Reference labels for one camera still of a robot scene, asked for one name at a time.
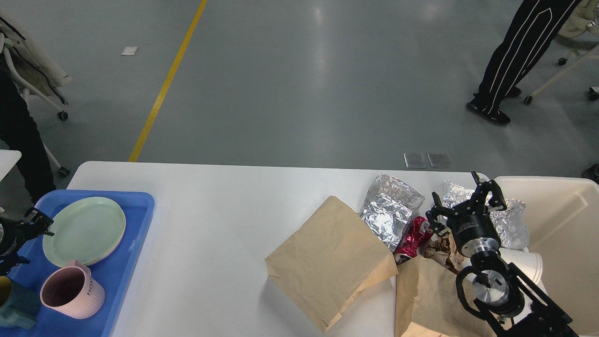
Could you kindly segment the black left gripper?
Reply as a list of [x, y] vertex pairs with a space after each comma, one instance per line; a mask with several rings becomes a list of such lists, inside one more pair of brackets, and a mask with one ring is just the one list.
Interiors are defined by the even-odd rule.
[[50, 231], [54, 220], [41, 210], [31, 207], [22, 220], [1, 220], [0, 224], [0, 273], [6, 276], [13, 267], [29, 264], [29, 259], [18, 255], [19, 239], [30, 241], [40, 235], [54, 236]]

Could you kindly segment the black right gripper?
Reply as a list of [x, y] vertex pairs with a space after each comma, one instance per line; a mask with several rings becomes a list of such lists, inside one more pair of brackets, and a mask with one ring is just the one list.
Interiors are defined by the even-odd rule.
[[[471, 194], [471, 213], [457, 214], [456, 210], [444, 207], [436, 192], [432, 192], [432, 208], [425, 213], [429, 229], [436, 235], [447, 235], [451, 230], [458, 252], [468, 258], [500, 249], [501, 240], [488, 213], [507, 211], [503, 192], [496, 181], [482, 181], [475, 171], [471, 175], [476, 184]], [[440, 216], [447, 219], [447, 224], [440, 222]]]

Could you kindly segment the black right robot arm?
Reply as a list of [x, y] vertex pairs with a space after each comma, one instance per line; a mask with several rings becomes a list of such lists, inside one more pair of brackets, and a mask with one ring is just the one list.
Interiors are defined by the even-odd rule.
[[471, 175], [476, 188], [468, 200], [447, 208], [433, 192], [433, 207], [426, 212], [433, 232], [451, 233], [458, 253], [470, 259], [455, 281], [462, 307], [498, 337], [575, 337], [572, 318], [518, 266], [502, 259], [490, 218], [492, 211], [507, 209], [502, 190], [475, 171]]

